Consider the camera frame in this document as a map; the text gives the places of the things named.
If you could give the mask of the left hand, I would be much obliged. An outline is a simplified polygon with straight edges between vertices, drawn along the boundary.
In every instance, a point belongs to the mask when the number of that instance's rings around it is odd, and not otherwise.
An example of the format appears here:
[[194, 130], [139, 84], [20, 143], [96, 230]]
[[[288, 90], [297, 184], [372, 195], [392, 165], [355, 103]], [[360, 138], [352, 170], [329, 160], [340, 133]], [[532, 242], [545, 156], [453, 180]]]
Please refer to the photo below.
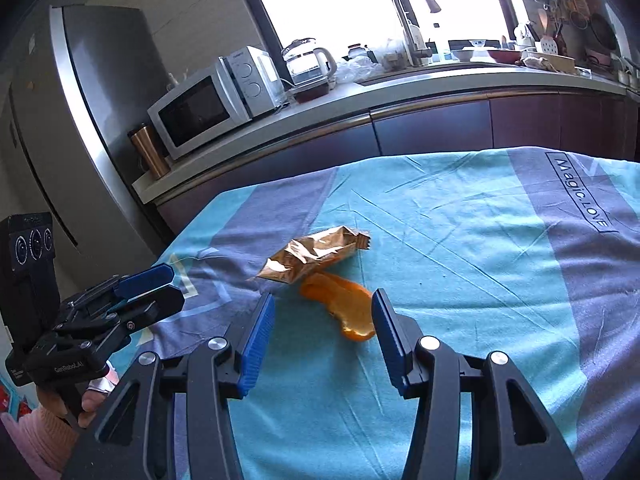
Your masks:
[[87, 389], [81, 398], [81, 411], [78, 415], [70, 415], [70, 411], [62, 398], [55, 392], [36, 387], [39, 403], [57, 418], [69, 422], [74, 420], [73, 425], [80, 429], [87, 429], [96, 418], [96, 411], [106, 398], [114, 391], [119, 382], [118, 374], [111, 362], [108, 364], [108, 373], [100, 378], [89, 382]]

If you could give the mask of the pink left sleeve forearm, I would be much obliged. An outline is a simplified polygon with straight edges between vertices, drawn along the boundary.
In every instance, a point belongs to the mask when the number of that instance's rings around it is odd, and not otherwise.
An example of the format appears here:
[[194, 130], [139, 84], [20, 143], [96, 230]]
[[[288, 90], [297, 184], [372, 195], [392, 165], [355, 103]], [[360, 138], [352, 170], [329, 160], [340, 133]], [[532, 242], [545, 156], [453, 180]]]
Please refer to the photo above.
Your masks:
[[1, 414], [1, 479], [59, 479], [78, 433], [45, 408], [15, 420]]

